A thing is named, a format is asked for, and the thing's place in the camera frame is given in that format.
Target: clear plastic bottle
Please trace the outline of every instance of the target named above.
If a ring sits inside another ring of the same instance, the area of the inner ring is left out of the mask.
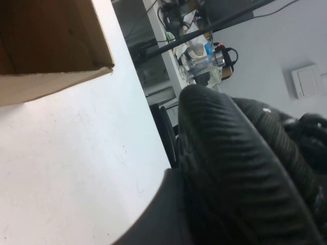
[[[181,65],[178,70],[182,79],[186,80],[197,75],[206,73],[217,67],[225,65],[225,59],[221,51],[202,58],[191,60],[184,65]]]

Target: white shelf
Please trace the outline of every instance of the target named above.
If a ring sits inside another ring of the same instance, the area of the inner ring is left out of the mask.
[[[146,9],[149,9],[154,2],[155,0],[143,0]],[[166,40],[165,30],[157,17],[157,10],[160,5],[160,0],[158,0],[154,4],[153,8],[148,12],[148,17],[157,41]],[[166,44],[167,43],[165,42],[158,43],[159,47],[162,47]],[[163,62],[165,63],[169,78],[171,80],[171,84],[174,88],[176,97],[178,98],[181,90],[187,86],[187,82],[180,77],[178,72],[179,65],[171,51],[163,53],[162,58]]]

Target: wire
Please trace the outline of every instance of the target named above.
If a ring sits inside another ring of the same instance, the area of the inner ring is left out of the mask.
[[[296,2],[298,2],[298,1],[300,1],[300,0],[294,0],[294,1],[292,1],[292,2],[290,2],[290,3],[288,3],[288,4],[286,4],[284,7],[282,7],[282,8],[280,8],[280,9],[276,10],[275,12],[272,12],[272,13],[270,13],[270,14],[258,15],[258,16],[253,17],[252,19],[256,19],[256,18],[261,18],[261,17],[266,17],[266,16],[273,15],[273,14],[278,13],[279,11],[281,11],[281,10],[287,8],[288,6],[290,6],[290,5],[292,5],[292,4],[296,3]]]
[[[173,40],[176,40],[176,38],[173,38],[173,39],[170,39],[170,40],[166,40],[166,41],[157,41],[157,42],[170,42],[170,41],[173,41]]]
[[[154,2],[153,2],[153,4],[148,8],[148,10],[140,17],[140,18],[138,18],[138,20],[135,22],[135,24],[134,24],[134,26],[132,27],[132,29],[129,31],[129,33],[127,34],[127,36],[125,37],[125,39],[126,38],[128,38],[132,33],[133,33],[133,31],[134,31],[134,29],[135,29],[135,27],[137,27],[137,25],[139,24],[139,22],[140,22],[140,20],[141,19],[143,19],[148,13],[149,13],[149,11],[153,8],[153,6],[157,3],[157,1],[158,0],[155,0]]]
[[[157,17],[158,17],[160,23],[162,24],[162,27],[165,29],[165,31],[167,31],[167,29],[166,29],[166,25],[164,24],[163,20],[160,18],[160,11],[161,11],[161,13],[162,13],[162,7],[159,7],[159,8],[158,8],[158,11],[157,11]]]
[[[210,34],[210,39],[211,39],[211,48],[212,48],[213,45],[214,45],[214,37],[213,37],[212,32],[209,32],[209,34]]]

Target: black cable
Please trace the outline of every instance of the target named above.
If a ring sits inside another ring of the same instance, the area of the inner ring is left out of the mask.
[[[290,2],[289,4],[286,4],[284,7],[282,7],[282,8],[280,8],[280,9],[276,10],[275,12],[272,12],[272,13],[270,13],[270,14],[258,15],[258,16],[253,17],[252,19],[256,19],[256,18],[261,18],[261,17],[266,17],[266,16],[273,15],[273,14],[278,13],[279,11],[281,11],[281,10],[287,8],[288,6],[290,6],[290,5],[292,5],[292,4],[296,3],[296,2],[298,2],[298,1],[300,1],[300,0],[294,0],[294,1]]]
[[[213,36],[212,32],[210,32],[209,34],[210,34],[210,39],[211,39],[211,48],[212,48],[213,45],[214,45],[214,36]]]
[[[127,36],[126,37],[124,37],[125,39],[126,38],[128,38],[132,33],[133,33],[133,31],[134,31],[134,29],[135,29],[135,27],[137,27],[137,25],[138,25],[138,23],[139,23],[139,21],[141,20],[141,19],[143,19],[144,18],[144,16],[146,16],[148,13],[149,13],[149,11],[153,8],[153,6],[157,3],[157,1],[158,0],[155,0],[154,2],[153,2],[153,4],[148,8],[148,10],[140,17],[140,18],[138,18],[138,20],[135,22],[135,24],[134,24],[134,26],[132,27],[132,29],[129,31],[129,33],[127,34]]]
[[[236,62],[239,60],[239,52],[237,52],[236,49],[234,49],[234,48],[232,48],[232,47],[230,47],[229,49],[232,50],[232,51],[234,51],[235,54],[236,54],[236,59],[235,59],[235,61],[233,62],[233,64],[236,64]]]
[[[159,8],[158,8],[158,11],[157,11],[157,17],[158,17],[160,23],[162,24],[162,27],[164,28],[164,30],[167,31],[165,23],[164,23],[163,20],[160,18],[160,15],[159,15],[159,14],[160,14],[160,11],[162,12],[162,7],[159,7]]]
[[[173,40],[176,40],[176,38],[173,38],[173,39],[170,39],[170,40],[166,40],[166,41],[157,41],[157,42],[170,42],[170,41],[173,41]]]

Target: black chair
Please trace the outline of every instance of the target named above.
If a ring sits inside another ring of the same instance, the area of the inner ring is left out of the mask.
[[[178,168],[178,149],[176,135],[178,127],[173,127],[165,107],[150,106],[150,110],[157,126],[163,147],[165,148],[171,168]]]

